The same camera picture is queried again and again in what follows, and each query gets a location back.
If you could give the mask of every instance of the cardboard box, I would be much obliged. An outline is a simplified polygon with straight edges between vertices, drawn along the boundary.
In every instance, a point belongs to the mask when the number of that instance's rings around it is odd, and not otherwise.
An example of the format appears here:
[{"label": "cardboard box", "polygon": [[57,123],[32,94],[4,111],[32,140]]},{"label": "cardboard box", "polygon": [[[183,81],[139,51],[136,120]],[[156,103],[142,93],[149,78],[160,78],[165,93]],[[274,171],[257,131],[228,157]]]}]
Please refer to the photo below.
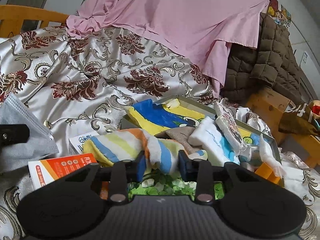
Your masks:
[{"label": "cardboard box", "polygon": [[320,171],[320,139],[313,135],[289,134],[280,145],[283,152],[294,152],[310,168]]},{"label": "cardboard box", "polygon": [[286,108],[294,104],[290,99],[280,95],[270,88],[264,88],[255,94],[252,94],[246,103],[246,107],[250,108],[252,112],[258,114],[263,121],[266,122],[271,130],[271,134],[280,145],[287,134],[278,131],[280,119]]},{"label": "cardboard box", "polygon": [[81,154],[68,157],[28,162],[32,184],[35,190],[41,188],[73,171],[96,163],[93,154]]},{"label": "cardboard box", "polygon": [[82,145],[92,136],[99,135],[96,131],[84,133],[69,139],[69,155],[82,154]]}]

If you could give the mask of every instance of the white tissue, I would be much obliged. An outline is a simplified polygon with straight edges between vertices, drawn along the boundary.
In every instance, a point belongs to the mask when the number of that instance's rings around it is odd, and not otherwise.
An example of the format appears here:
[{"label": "white tissue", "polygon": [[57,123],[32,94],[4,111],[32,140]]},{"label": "white tissue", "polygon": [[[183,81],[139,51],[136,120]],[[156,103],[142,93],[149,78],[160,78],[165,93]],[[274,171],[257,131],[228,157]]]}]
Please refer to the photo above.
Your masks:
[{"label": "white tissue", "polygon": [[241,149],[239,152],[239,155],[244,156],[247,158],[248,161],[251,160],[251,156],[252,156],[252,152],[254,152],[255,150],[258,150],[257,146],[251,146],[250,144],[246,144],[246,148],[245,149]]},{"label": "white tissue", "polygon": [[271,146],[263,139],[262,134],[260,134],[259,144],[260,158],[263,162],[269,165],[275,176],[283,177],[287,175],[281,163],[273,157]]}]

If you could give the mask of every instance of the bed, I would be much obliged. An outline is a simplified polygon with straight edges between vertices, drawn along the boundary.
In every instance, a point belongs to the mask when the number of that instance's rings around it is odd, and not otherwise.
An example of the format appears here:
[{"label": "bed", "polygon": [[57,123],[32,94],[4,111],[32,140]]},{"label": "bed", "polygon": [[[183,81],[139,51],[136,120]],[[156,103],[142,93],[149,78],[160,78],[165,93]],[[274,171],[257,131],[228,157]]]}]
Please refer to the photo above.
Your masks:
[{"label": "bed", "polygon": [[[52,131],[60,150],[52,157],[68,154],[69,138],[92,130],[99,134],[117,130],[124,107],[137,101],[172,94],[207,105],[215,100],[210,80],[197,65],[129,30],[105,28],[77,40],[67,36],[63,25],[68,15],[10,5],[0,6],[0,15],[7,16],[0,24],[0,38],[4,38],[0,41],[0,103],[14,93]],[[25,20],[21,16],[26,15],[41,21],[40,29],[20,34]],[[48,26],[49,22],[62,25]],[[259,120],[248,109],[238,111],[236,105],[229,109],[244,122],[248,115],[250,122]],[[303,172],[308,183],[303,187],[309,188],[310,198],[318,198],[318,184],[313,181],[317,175],[295,168],[300,172],[295,174]],[[16,207],[32,190],[28,167],[0,174],[0,238],[24,235]],[[301,232],[304,239],[316,234],[318,215],[309,208],[308,216]]]}]

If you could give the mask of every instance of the wooden bed frame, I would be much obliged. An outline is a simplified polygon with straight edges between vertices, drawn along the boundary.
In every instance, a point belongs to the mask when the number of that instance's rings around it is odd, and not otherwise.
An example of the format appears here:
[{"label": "wooden bed frame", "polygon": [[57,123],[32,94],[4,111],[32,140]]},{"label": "wooden bed frame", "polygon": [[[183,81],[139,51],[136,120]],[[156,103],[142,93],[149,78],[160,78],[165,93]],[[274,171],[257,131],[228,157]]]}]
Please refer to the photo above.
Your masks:
[{"label": "wooden bed frame", "polygon": [[47,27],[49,22],[65,24],[69,15],[44,9],[20,6],[0,5],[0,38],[11,38],[21,33],[24,20],[41,21],[40,28]]}]

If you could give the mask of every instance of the striped towel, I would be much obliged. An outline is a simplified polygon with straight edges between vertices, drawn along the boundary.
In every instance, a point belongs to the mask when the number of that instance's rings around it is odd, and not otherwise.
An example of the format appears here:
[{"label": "striped towel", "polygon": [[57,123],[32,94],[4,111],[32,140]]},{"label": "striped towel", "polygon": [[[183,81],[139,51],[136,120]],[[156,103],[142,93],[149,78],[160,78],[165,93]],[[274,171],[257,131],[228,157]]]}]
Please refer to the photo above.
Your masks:
[{"label": "striped towel", "polygon": [[140,128],[92,136],[83,145],[83,153],[92,153],[97,161],[110,166],[122,160],[133,161],[142,150],[145,151],[147,169],[151,167],[172,174],[178,168],[178,152],[184,147],[175,140],[158,139]]}]

